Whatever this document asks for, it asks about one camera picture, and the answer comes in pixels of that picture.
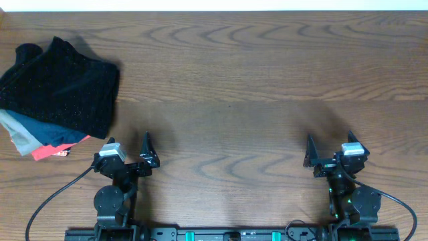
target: white cloth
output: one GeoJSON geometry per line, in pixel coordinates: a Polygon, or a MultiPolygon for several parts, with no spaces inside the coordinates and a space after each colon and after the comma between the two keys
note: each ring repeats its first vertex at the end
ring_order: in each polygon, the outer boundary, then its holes
{"type": "Polygon", "coordinates": [[[27,129],[15,118],[6,112],[0,110],[0,123],[9,132],[13,144],[21,155],[30,154],[32,151],[41,147],[42,144],[30,134],[27,129]]]}

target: black cloth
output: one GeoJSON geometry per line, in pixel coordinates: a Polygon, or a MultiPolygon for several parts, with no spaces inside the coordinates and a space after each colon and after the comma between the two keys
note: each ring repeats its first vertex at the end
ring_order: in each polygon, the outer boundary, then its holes
{"type": "Polygon", "coordinates": [[[6,110],[6,112],[19,121],[33,137],[45,146],[57,147],[62,144],[78,143],[87,135],[59,125],[44,123],[12,110],[6,110]]]}
{"type": "Polygon", "coordinates": [[[112,122],[119,71],[79,54],[54,37],[42,53],[16,49],[16,63],[0,78],[0,108],[104,139],[112,122]]]}

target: cloth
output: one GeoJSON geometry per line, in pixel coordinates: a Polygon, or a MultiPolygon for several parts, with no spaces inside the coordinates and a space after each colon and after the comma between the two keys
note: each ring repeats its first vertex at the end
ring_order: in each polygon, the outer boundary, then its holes
{"type": "Polygon", "coordinates": [[[43,146],[19,121],[7,114],[6,110],[0,110],[0,123],[9,132],[13,144],[22,156],[43,146]]]}
{"type": "Polygon", "coordinates": [[[118,93],[114,64],[87,58],[58,37],[44,53],[23,44],[16,54],[0,78],[0,108],[105,139],[118,93]]]}
{"type": "MultiPolygon", "coordinates": [[[[86,139],[88,139],[90,136],[86,136],[85,138],[83,138],[80,142],[85,141],[86,139]]],[[[33,151],[31,154],[34,157],[34,160],[39,161],[40,159],[52,156],[53,154],[59,152],[59,151],[63,151],[67,148],[70,148],[74,145],[76,145],[77,143],[73,143],[73,144],[64,144],[64,145],[60,145],[59,147],[52,147],[51,145],[48,146],[42,146],[38,149],[36,149],[35,151],[33,151]]]]}
{"type": "Polygon", "coordinates": [[[86,134],[80,131],[74,131],[55,124],[43,123],[12,110],[6,111],[44,146],[51,145],[52,147],[57,147],[62,144],[78,143],[86,137],[86,134]]]}

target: fabric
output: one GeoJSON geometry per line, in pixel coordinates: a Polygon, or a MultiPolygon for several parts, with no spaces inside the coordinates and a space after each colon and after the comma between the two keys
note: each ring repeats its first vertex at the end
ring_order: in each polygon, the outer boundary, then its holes
{"type": "Polygon", "coordinates": [[[6,110],[0,110],[0,123],[9,132],[13,144],[21,155],[30,154],[43,146],[19,121],[7,114],[6,110]]]}
{"type": "Polygon", "coordinates": [[[112,122],[119,71],[89,59],[54,37],[47,51],[16,49],[16,63],[0,78],[0,108],[104,139],[112,122]]]}
{"type": "Polygon", "coordinates": [[[51,145],[52,147],[57,147],[62,144],[78,143],[86,137],[86,134],[80,131],[74,131],[55,124],[43,123],[12,110],[6,111],[44,146],[51,145]]]}
{"type": "MultiPolygon", "coordinates": [[[[85,138],[83,138],[80,142],[85,141],[86,139],[88,139],[90,136],[86,136],[85,138]]],[[[53,154],[59,152],[59,151],[63,151],[67,148],[70,148],[74,145],[76,145],[77,143],[74,144],[64,144],[64,145],[60,145],[59,147],[52,147],[51,145],[48,146],[42,146],[38,149],[36,149],[35,151],[33,151],[31,154],[34,157],[34,160],[39,161],[40,159],[52,156],[53,154]]]]}

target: green strip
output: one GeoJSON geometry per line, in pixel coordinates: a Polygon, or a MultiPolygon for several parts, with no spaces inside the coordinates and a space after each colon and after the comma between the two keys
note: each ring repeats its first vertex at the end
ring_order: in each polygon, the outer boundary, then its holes
{"type": "Polygon", "coordinates": [[[281,233],[272,232],[272,241],[281,241],[281,233]]]}
{"type": "Polygon", "coordinates": [[[186,241],[195,241],[195,233],[186,232],[186,241]]]}

